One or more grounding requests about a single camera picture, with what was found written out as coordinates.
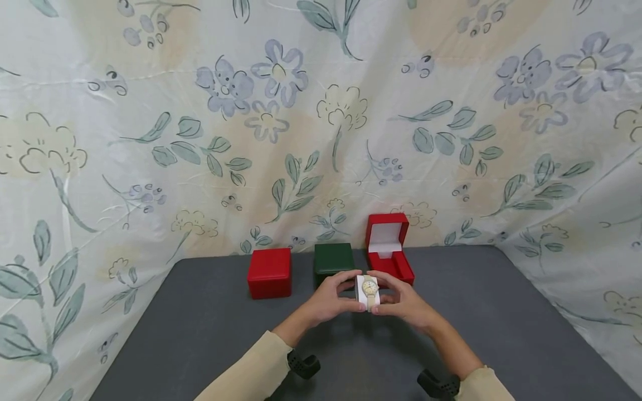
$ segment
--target gray table surface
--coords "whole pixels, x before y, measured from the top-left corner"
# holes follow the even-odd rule
[[[405,252],[417,292],[516,400],[640,399],[496,248]],[[354,260],[367,269],[363,251]],[[177,263],[91,401],[190,401],[313,292],[312,253],[292,255],[289,298],[252,300],[249,261]],[[272,400],[428,400],[417,375],[423,367],[444,374],[431,342],[395,318],[345,314],[308,332],[298,349],[315,354],[321,370],[309,381],[289,374]]]

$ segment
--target green watch box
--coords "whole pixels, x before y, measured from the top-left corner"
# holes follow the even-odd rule
[[[326,277],[333,276],[340,271],[353,269],[355,269],[355,267],[350,244],[315,245],[315,287],[320,286]]]

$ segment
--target black wrist strap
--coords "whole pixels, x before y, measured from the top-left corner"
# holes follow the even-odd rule
[[[292,350],[288,354],[288,366],[291,371],[305,380],[309,380],[321,369],[321,363],[316,356],[310,355],[302,360],[296,350]]]
[[[446,380],[438,380],[428,369],[424,369],[417,377],[417,383],[432,398],[454,398],[459,394],[459,377],[451,375]]]

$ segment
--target watch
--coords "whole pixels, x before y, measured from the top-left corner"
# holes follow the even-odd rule
[[[377,291],[379,291],[379,286],[371,276],[363,275],[363,283],[361,284],[361,289],[363,290],[365,296],[368,297],[367,309],[368,312],[370,312],[370,310],[374,306],[375,296],[377,295]]]

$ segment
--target cloth wall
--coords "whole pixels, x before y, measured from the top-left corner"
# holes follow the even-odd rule
[[[87,400],[182,258],[362,247],[381,212],[408,216],[407,246],[499,246],[642,394],[641,16],[7,2],[3,400]]]

